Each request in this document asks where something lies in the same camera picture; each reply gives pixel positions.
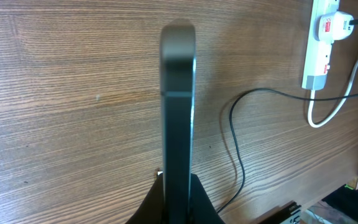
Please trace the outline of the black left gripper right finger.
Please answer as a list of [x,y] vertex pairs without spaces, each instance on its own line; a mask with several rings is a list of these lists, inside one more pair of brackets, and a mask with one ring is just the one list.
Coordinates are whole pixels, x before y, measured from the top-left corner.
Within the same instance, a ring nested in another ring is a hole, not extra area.
[[196,174],[191,174],[190,223],[224,224]]

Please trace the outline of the Galaxy smartphone with teal screen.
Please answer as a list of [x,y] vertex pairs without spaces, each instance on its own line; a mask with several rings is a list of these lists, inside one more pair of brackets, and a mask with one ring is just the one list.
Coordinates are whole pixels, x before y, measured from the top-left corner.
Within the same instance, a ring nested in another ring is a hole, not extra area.
[[190,215],[191,152],[195,103],[196,32],[175,19],[160,35],[163,193],[167,223]]

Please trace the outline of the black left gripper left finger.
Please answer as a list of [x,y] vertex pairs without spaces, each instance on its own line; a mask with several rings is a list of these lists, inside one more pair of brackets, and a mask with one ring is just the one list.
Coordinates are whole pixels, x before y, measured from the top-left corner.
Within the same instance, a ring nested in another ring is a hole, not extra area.
[[148,194],[126,224],[161,224],[164,222],[163,175],[157,176]]

